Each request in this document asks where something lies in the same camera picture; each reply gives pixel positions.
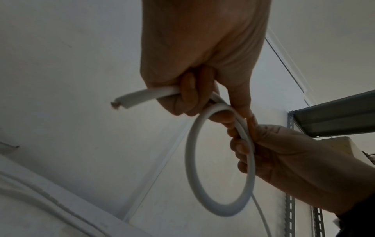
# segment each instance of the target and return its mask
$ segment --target person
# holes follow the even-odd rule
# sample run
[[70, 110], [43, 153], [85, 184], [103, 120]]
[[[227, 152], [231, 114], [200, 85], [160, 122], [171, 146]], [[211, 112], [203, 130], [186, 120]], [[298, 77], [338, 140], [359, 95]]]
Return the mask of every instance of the person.
[[[270, 0], [143, 0], [140, 73], [147, 87], [178, 84], [181, 94], [159, 100], [174, 115], [194, 116], [211, 105], [216, 83], [247, 119], [256, 174], [312, 206], [335, 213], [340, 237], [368, 236], [375, 211], [375, 169], [318, 141], [276, 125], [259, 125], [250, 110], [250, 78], [267, 28]], [[250, 151], [219, 112], [230, 147], [246, 173]]]

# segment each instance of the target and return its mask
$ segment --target ceiling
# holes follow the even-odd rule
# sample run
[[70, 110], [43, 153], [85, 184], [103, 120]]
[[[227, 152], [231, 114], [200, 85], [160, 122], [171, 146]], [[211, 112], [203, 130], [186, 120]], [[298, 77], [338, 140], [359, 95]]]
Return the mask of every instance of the ceiling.
[[274, 0], [267, 38], [310, 104], [375, 89], [375, 1]]

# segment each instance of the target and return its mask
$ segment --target dark sleeve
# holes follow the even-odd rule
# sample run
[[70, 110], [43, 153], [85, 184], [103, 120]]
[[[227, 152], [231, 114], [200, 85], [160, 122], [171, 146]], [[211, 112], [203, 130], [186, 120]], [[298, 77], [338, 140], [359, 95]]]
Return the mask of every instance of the dark sleeve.
[[340, 232], [336, 237], [375, 236], [375, 194], [355, 205], [350, 211], [337, 216]]

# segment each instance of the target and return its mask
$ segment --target white molding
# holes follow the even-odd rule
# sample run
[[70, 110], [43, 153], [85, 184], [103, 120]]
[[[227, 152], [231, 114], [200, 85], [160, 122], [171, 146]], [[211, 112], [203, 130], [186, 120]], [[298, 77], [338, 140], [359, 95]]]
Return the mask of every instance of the white molding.
[[157, 158], [155, 159], [155, 162], [151, 169], [143, 177], [142, 181], [139, 183], [135, 191], [129, 196], [123, 207], [116, 214], [117, 218], [122, 219], [127, 223], [130, 221], [130, 219], [142, 203], [143, 199], [146, 197], [148, 191], [151, 189], [152, 185], [158, 178], [159, 174], [162, 172], [164, 166], [172, 157], [182, 139], [185, 137], [185, 134], [191, 127], [192, 123], [192, 118], [186, 119], [181, 123], [179, 128], [175, 130], [175, 133], [172, 136], [167, 134], [170, 138], [168, 139], [166, 144], [163, 144], [163, 150], [159, 154], [157, 154]]
[[0, 155], [0, 171], [27, 180], [55, 198], [59, 203], [85, 218], [90, 223], [106, 230], [111, 237], [152, 237], [146, 232], [131, 226], [86, 200], [33, 173], [25, 167]]
[[312, 87], [270, 27], [267, 29], [266, 38], [277, 51], [277, 55], [280, 57], [282, 63], [288, 68], [298, 85], [302, 88], [307, 103], [310, 106], [318, 104], [313, 96]]

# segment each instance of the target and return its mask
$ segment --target coiled cable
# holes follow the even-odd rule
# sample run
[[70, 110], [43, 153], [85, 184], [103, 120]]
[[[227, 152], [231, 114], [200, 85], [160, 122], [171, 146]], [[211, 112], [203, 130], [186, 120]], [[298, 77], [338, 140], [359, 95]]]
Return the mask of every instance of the coiled cable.
[[[118, 108], [119, 106], [123, 106], [124, 108], [130, 108], [137, 104], [143, 103], [148, 100], [154, 100], [166, 96], [180, 94], [180, 88], [178, 86], [167, 86], [167, 87], [158, 87], [158, 88], [151, 88], [142, 91], [137, 91], [134, 93], [130, 93], [115, 99], [112, 102], [112, 106]], [[241, 117], [231, 106], [229, 106], [218, 94], [215, 92], [212, 93], [211, 99], [216, 102], [216, 104], [209, 106], [208, 108], [204, 109], [197, 119], [194, 121], [189, 135], [187, 137], [186, 148], [185, 148], [185, 169], [187, 179], [189, 181], [190, 187], [198, 199], [198, 201], [211, 213], [218, 215], [218, 216], [234, 216], [239, 213], [241, 210], [244, 209], [246, 204], [248, 203], [250, 197], [253, 198], [254, 203], [258, 209], [259, 215], [263, 221], [264, 227], [267, 232], [267, 236], [271, 237], [270, 228], [268, 227], [266, 218], [253, 195], [254, 184], [255, 184], [255, 159], [254, 159], [254, 143], [252, 142], [249, 134], [248, 134], [248, 127], [245, 119]], [[214, 201], [204, 190], [202, 183], [199, 180], [198, 173], [196, 171], [196, 164], [195, 164], [195, 148], [196, 148], [196, 141], [198, 139], [198, 135], [200, 129], [202, 128], [204, 122], [210, 118], [213, 114], [219, 111], [232, 111], [235, 115], [235, 127], [242, 139], [244, 139], [251, 151], [249, 155], [247, 155], [247, 164], [248, 164], [248, 171], [246, 177], [246, 184], [245, 187], [240, 194], [240, 196], [230, 204], [220, 204]]]

